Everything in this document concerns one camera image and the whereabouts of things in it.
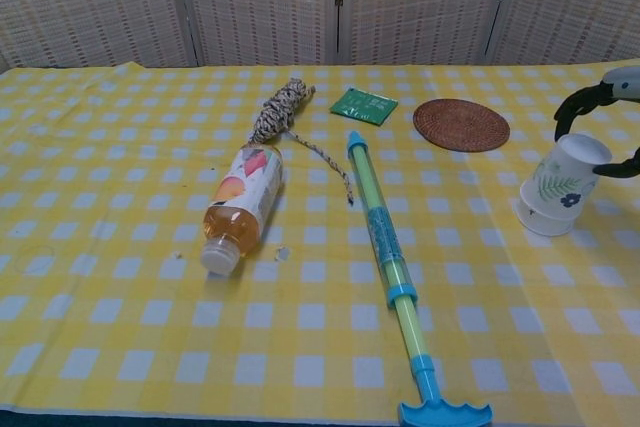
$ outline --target orange liquid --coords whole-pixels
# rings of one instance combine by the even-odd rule
[[[222,237],[232,241],[242,255],[260,241],[260,226],[256,218],[239,207],[212,205],[204,215],[204,235],[207,239]]]

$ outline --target twisted rope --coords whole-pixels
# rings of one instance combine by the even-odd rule
[[[304,140],[291,130],[293,117],[300,107],[300,103],[311,98],[315,91],[316,88],[314,86],[307,87],[302,80],[291,79],[287,85],[278,90],[273,97],[263,104],[262,111],[253,125],[249,143],[263,144],[281,132],[287,132],[297,142],[316,152],[329,164],[329,167],[340,174],[347,189],[347,200],[350,205],[353,205],[353,192],[347,173],[324,150],[316,144]]]

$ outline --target bottle cap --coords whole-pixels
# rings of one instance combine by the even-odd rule
[[[214,274],[229,275],[240,260],[240,249],[228,239],[215,237],[202,247],[200,263]]]

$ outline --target woven coaster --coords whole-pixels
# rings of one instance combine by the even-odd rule
[[[413,125],[429,142],[459,152],[497,149],[509,140],[511,131],[498,113],[458,99],[425,102],[413,113]]]

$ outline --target paper cup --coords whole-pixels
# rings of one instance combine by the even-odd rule
[[[514,210],[518,219],[527,229],[547,237],[564,235],[573,229],[574,220],[560,220],[537,212],[522,199],[516,203]]]
[[[564,135],[522,184],[521,198],[547,218],[574,220],[598,182],[593,168],[611,159],[602,142],[583,134]]]

